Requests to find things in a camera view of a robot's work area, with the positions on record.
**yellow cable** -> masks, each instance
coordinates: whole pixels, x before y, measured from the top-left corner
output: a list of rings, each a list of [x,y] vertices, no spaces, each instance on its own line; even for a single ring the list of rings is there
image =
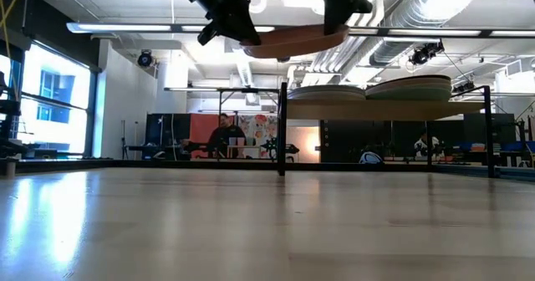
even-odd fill
[[[2,25],[3,27],[3,34],[6,39],[6,50],[8,51],[8,58],[9,58],[10,63],[11,63],[11,50],[9,48],[8,27],[6,26],[6,22],[16,2],[17,0],[12,0],[11,4],[9,4],[8,6],[8,10],[4,12],[3,0],[0,0],[0,7],[2,8],[2,21],[0,21],[0,25]],[[15,94],[15,101],[18,101],[18,84],[13,76],[13,73],[11,73],[11,78],[13,80],[13,92]]]

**robotic arm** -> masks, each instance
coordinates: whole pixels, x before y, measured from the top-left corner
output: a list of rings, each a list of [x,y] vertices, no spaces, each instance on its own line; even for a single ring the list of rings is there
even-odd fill
[[[205,18],[211,20],[199,34],[201,45],[207,44],[217,35],[250,41],[255,45],[262,42],[249,15],[249,0],[190,0],[197,1],[205,10]],[[353,13],[370,13],[372,5],[367,0],[324,0],[324,34],[336,32],[339,25],[347,22]]]

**wooden floor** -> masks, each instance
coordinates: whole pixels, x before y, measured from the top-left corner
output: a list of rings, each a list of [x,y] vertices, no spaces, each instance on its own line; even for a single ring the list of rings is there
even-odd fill
[[[0,280],[535,280],[535,186],[106,169],[0,181]]]

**glass wall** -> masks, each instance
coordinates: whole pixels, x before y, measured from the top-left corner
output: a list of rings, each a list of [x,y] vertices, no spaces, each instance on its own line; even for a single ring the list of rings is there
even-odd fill
[[[18,139],[83,153],[91,72],[37,44],[26,52]]]

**person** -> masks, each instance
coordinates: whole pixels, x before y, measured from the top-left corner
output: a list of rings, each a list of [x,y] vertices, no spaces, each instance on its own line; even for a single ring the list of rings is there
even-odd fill
[[[232,148],[230,155],[227,154],[229,142],[231,138],[245,138],[243,130],[231,122],[227,114],[219,116],[219,127],[217,127],[210,135],[210,140],[207,144],[194,143],[189,140],[182,140],[181,145],[185,151],[194,151],[199,146],[207,146],[210,151],[219,152],[219,157],[237,159],[242,156],[243,150],[239,148]]]
[[[433,147],[431,149],[431,152],[436,149],[436,147],[439,146],[440,142],[436,137],[432,138],[433,140]],[[420,133],[420,139],[415,143],[415,150],[416,150],[416,156],[427,156],[427,130],[424,129]]]

